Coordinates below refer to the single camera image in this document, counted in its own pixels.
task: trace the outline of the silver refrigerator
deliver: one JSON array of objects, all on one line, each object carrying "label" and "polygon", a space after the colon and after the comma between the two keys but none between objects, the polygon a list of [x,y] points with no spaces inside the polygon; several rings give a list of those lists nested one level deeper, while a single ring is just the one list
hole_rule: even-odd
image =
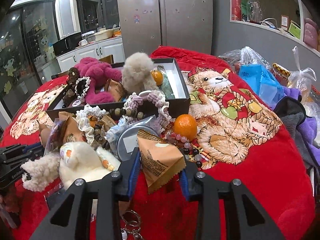
[{"label": "silver refrigerator", "polygon": [[118,0],[125,56],[159,45],[211,53],[212,0]]}]

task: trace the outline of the orange object on countertop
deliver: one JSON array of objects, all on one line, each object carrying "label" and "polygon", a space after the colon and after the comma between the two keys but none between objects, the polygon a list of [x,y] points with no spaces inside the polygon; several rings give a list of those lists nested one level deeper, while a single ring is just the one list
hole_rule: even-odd
[{"label": "orange object on countertop", "polygon": [[198,134],[196,119],[190,114],[179,115],[173,124],[173,131],[192,141]]},{"label": "orange object on countertop", "polygon": [[161,86],[163,83],[162,73],[158,70],[154,70],[154,71],[151,71],[151,75],[153,76],[153,79],[155,80],[157,86]]}]

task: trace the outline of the pink bead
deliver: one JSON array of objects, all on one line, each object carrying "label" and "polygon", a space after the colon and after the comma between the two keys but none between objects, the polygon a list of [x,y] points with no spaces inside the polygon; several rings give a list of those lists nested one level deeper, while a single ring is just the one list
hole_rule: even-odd
[{"label": "pink bead", "polygon": [[181,137],[181,142],[185,143],[187,141],[187,138],[185,136]]},{"label": "pink bead", "polygon": [[186,149],[189,149],[189,148],[191,147],[191,144],[190,144],[189,142],[186,142],[186,143],[184,144],[184,147],[185,147]]}]

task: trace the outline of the triangular cutout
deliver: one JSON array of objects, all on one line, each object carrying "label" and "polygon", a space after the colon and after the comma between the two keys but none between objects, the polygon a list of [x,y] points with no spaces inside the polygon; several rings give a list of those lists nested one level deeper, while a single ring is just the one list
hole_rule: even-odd
[{"label": "triangular cutout", "polygon": [[250,227],[264,224],[265,220],[260,212],[257,210],[255,205],[251,202],[247,195],[242,195],[242,202],[244,205],[245,215],[247,222]]},{"label": "triangular cutout", "polygon": [[65,201],[60,205],[58,210],[52,216],[50,223],[53,225],[67,227],[69,224],[69,218],[71,214],[73,200],[75,199],[74,194],[70,194]]}]

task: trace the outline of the white mug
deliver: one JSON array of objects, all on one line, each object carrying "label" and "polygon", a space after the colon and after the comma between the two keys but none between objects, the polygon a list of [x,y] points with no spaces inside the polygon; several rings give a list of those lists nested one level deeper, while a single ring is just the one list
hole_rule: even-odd
[{"label": "white mug", "polygon": [[79,46],[83,46],[83,45],[87,45],[87,44],[88,44],[87,40],[82,40],[79,42]]}]

